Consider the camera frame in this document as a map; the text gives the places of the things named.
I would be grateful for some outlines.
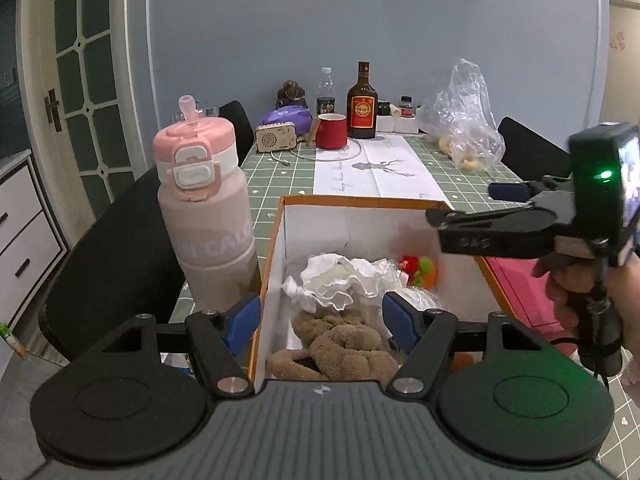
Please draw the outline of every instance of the brown liquor bottle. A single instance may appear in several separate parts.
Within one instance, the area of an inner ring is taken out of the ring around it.
[[[353,139],[376,136],[378,93],[369,84],[369,61],[358,62],[358,82],[347,92],[347,132]]]

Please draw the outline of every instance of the white cabinet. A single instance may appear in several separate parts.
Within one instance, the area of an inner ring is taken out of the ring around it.
[[[30,150],[0,160],[0,322],[15,325],[67,250]],[[0,340],[0,376],[11,355]]]

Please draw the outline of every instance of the bottle label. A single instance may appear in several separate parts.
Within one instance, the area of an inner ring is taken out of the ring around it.
[[[358,77],[369,79],[369,63],[358,63]]]
[[[316,113],[320,114],[332,114],[335,110],[335,98],[333,97],[319,97],[316,99]]]
[[[251,220],[235,231],[167,226],[178,260],[198,267],[226,264],[243,254],[254,240]]]
[[[376,118],[374,106],[375,97],[368,95],[357,95],[351,98],[351,127],[352,128],[373,128]]]

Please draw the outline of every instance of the red toy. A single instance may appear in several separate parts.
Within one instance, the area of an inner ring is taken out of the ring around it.
[[[409,275],[408,284],[411,286],[433,288],[436,284],[436,266],[426,256],[405,254],[398,263],[398,267]]]

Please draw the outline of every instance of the round black pad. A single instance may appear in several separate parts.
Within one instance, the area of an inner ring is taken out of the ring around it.
[[[438,411],[480,454],[540,466],[592,458],[614,410],[607,391],[559,352],[512,351],[448,378]]]
[[[31,401],[45,452],[89,466],[141,462],[195,432],[206,414],[204,391],[189,376],[148,359],[97,354],[73,362]]]

